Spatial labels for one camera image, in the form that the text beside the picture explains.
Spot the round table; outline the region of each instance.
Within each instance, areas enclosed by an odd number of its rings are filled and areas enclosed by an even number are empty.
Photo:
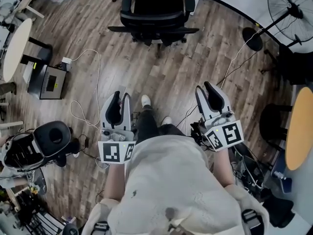
[[[296,170],[305,161],[313,145],[313,93],[304,87],[292,108],[287,132],[286,165]]]
[[[9,43],[9,47],[7,49],[3,64],[3,78],[5,82],[9,82],[12,79],[19,63],[26,65],[28,64],[28,62],[43,63],[47,65],[49,64],[46,63],[46,61],[44,60],[23,54],[27,42],[31,42],[42,48],[51,49],[51,46],[29,37],[31,28],[32,20],[26,19],[17,28]]]

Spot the orange tabletop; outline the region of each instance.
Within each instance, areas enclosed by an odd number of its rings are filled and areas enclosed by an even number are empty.
[[[304,87],[292,108],[286,141],[286,165],[296,170],[305,161],[313,145],[313,93]]]

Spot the black baseboard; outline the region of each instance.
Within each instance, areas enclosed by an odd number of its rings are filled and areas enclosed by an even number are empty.
[[[243,13],[242,11],[240,11],[239,9],[236,9],[235,7],[229,5],[228,3],[222,1],[222,0],[213,0],[215,2],[218,2],[222,5],[224,5],[225,7],[235,11],[236,13],[238,13],[239,15],[243,16],[244,18],[248,19],[250,22],[252,22],[254,25],[259,25],[260,28],[264,28],[263,26],[261,26],[258,22],[256,22],[255,20],[253,20],[251,17],[249,17],[247,14]],[[269,33],[268,31],[266,32],[276,43],[278,43],[279,45],[281,44],[280,41],[277,40],[277,38],[275,38],[275,36],[273,36],[271,33]]]

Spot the chair armrest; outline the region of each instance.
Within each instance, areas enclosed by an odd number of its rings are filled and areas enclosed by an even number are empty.
[[[186,12],[193,12],[196,7],[195,0],[185,0],[185,10]]]
[[[132,0],[122,0],[122,11],[131,12]]]

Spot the white shoe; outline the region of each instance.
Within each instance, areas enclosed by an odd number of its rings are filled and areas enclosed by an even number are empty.
[[[142,107],[144,107],[145,105],[151,105],[150,98],[147,95],[142,95],[141,104],[142,104]]]
[[[165,124],[171,124],[172,123],[172,118],[167,116],[163,119],[162,124],[161,125],[165,125]]]

